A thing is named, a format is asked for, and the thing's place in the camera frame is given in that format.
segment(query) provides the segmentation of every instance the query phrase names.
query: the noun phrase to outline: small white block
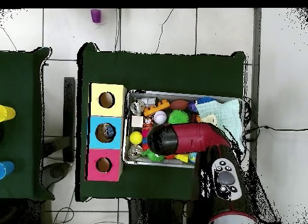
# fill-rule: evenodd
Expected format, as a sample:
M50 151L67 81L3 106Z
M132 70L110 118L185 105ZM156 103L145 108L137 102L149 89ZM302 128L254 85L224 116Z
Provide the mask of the small white block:
M132 127L133 128L142 128L143 126L143 116L132 116Z

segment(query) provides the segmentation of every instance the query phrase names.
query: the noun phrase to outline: box hole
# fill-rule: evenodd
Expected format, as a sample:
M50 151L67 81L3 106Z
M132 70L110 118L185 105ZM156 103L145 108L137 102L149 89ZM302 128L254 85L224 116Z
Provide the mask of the box hole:
M100 158L96 161L96 169L102 173L108 173L112 168L109 158Z
M102 143L110 143L116 136L116 129L110 123L102 123L97 126L95 136Z
M99 105L103 108L111 108L114 106L114 95L110 92L103 92L99 96Z

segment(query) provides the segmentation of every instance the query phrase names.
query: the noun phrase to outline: brown toy football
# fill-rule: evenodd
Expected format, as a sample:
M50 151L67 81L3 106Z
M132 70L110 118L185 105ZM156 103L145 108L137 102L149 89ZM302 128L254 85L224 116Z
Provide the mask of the brown toy football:
M170 108L172 110L185 110L188 106L188 102L186 100L175 100L170 104Z

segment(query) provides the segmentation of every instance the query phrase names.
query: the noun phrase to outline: green spiky ball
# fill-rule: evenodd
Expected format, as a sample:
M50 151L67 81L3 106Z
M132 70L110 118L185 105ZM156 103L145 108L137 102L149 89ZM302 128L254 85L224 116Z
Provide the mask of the green spiky ball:
M164 160L164 156L159 156L157 154L155 154L154 152L152 152L150 149L144 151L141 156L148 156L148 158L151 160L151 161L154 161L154 162L160 162L160 161L163 161Z
M169 124L188 123L189 116L186 112L181 110L173 110L168 119Z

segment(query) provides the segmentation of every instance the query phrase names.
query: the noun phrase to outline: shape sorter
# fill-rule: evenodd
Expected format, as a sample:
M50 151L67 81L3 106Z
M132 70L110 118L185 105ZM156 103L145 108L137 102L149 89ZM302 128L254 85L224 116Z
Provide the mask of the shape sorter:
M119 180L126 89L122 85L89 85L86 181Z

